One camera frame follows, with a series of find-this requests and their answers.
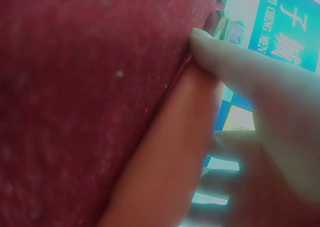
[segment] red felt surface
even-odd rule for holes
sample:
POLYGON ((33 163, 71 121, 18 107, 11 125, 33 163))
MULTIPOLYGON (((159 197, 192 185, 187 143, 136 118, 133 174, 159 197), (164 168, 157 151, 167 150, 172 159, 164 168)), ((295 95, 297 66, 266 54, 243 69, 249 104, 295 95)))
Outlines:
POLYGON ((0 0, 1 227, 94 226, 215 3, 0 0))

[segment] blue poster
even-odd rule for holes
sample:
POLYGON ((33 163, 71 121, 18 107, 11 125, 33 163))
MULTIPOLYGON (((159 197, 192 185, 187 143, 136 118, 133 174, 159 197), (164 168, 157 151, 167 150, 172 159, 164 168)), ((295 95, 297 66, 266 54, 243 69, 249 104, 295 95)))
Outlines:
POLYGON ((313 0, 260 0, 248 48, 314 72, 320 5, 313 0))

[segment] skin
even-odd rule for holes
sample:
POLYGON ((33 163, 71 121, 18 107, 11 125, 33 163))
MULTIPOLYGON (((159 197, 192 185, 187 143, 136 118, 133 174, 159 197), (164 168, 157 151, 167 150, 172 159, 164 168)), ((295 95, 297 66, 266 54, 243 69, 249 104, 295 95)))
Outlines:
POLYGON ((320 77, 200 29, 192 58, 252 103, 255 131, 218 131, 210 155, 240 173, 210 170, 197 188, 229 195, 226 206, 192 204, 187 222, 223 227, 320 226, 320 77))

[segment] chinese characters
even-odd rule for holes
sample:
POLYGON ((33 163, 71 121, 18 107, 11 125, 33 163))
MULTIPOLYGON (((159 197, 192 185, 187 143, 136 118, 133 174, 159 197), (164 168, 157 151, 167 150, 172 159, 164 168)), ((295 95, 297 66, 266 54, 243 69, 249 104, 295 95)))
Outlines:
POLYGON ((289 62, 299 65, 301 58, 299 58, 300 51, 304 50, 304 47, 297 41, 286 37, 283 33, 279 33, 279 36, 275 36, 274 41, 276 49, 271 54, 284 58, 289 62))

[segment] finger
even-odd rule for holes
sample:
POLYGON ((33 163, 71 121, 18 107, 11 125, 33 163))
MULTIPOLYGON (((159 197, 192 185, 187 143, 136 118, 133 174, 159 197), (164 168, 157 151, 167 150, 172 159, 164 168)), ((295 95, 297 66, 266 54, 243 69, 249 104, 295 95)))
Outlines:
POLYGON ((320 86, 318 77, 311 77, 312 74, 301 67, 214 40, 201 29, 192 30, 190 49, 192 57, 202 68, 254 102, 272 93, 281 92, 284 97, 293 89, 303 93, 310 81, 320 86))
POLYGON ((249 162, 261 156, 262 143, 255 130, 215 131, 209 147, 209 156, 226 161, 249 162))
POLYGON ((227 169, 210 169, 201 176, 196 192, 221 199, 228 199, 235 192, 239 172, 227 169))
POLYGON ((223 225, 228 216, 228 205, 191 203, 183 223, 186 226, 223 225))

